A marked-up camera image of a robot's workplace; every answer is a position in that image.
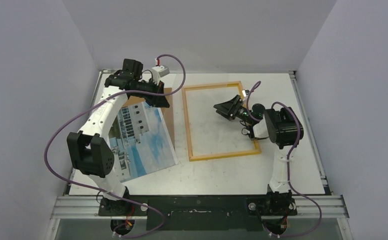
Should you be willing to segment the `printed building photo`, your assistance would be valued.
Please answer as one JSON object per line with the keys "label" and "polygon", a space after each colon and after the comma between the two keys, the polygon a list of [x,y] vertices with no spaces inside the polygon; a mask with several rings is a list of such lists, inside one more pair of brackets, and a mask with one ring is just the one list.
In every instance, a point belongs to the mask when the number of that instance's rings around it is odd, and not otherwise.
{"label": "printed building photo", "polygon": [[108,139],[121,183],[178,163],[162,110],[144,101],[121,107]]}

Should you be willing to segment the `yellow wooden picture frame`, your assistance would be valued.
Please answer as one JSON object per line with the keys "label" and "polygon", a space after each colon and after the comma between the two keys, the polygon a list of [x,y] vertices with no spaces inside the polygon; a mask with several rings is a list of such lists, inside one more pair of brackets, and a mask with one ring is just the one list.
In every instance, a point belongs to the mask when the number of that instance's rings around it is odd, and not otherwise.
{"label": "yellow wooden picture frame", "polygon": [[227,82],[227,83],[222,82],[222,83],[188,85],[188,86],[182,87],[182,89],[181,89],[183,111],[184,111],[184,120],[185,120],[185,130],[186,130],[186,140],[187,140],[187,151],[188,151],[188,158],[189,158],[190,162],[223,159],[223,158],[228,158],[228,157],[232,158],[232,157],[258,155],[261,153],[261,147],[260,147],[258,141],[253,140],[252,142],[253,142],[254,149],[252,149],[252,150],[233,151],[233,152],[227,152],[227,153],[213,153],[213,154],[197,155],[197,156],[193,155],[186,92],[225,88],[225,87],[237,87],[239,94],[241,94],[242,90],[243,90],[241,81],[232,81],[232,82]]}

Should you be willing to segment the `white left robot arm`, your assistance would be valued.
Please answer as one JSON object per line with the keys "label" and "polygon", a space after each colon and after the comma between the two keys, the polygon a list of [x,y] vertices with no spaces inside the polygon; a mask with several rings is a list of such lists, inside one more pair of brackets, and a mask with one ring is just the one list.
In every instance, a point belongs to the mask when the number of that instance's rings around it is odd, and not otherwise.
{"label": "white left robot arm", "polygon": [[151,78],[143,80],[143,64],[134,59],[124,59],[122,68],[106,78],[99,106],[91,111],[88,120],[77,132],[71,132],[67,137],[73,167],[103,189],[104,198],[121,216],[130,211],[131,202],[124,197],[127,188],[116,177],[115,161],[118,157],[106,139],[118,112],[131,97],[142,98],[155,108],[169,108],[161,80],[169,74],[169,69],[161,65],[158,58],[155,62],[150,70]]}

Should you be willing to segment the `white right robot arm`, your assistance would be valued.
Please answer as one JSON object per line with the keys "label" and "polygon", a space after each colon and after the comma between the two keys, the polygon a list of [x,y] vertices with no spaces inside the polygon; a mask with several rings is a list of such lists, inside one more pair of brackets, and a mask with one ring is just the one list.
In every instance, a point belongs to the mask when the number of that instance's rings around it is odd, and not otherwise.
{"label": "white right robot arm", "polygon": [[293,109],[280,102],[271,108],[260,103],[247,106],[241,96],[215,104],[216,113],[232,121],[239,119],[251,140],[269,140],[274,144],[274,160],[268,190],[273,194],[290,194],[290,162],[293,152],[304,136],[303,126]]}

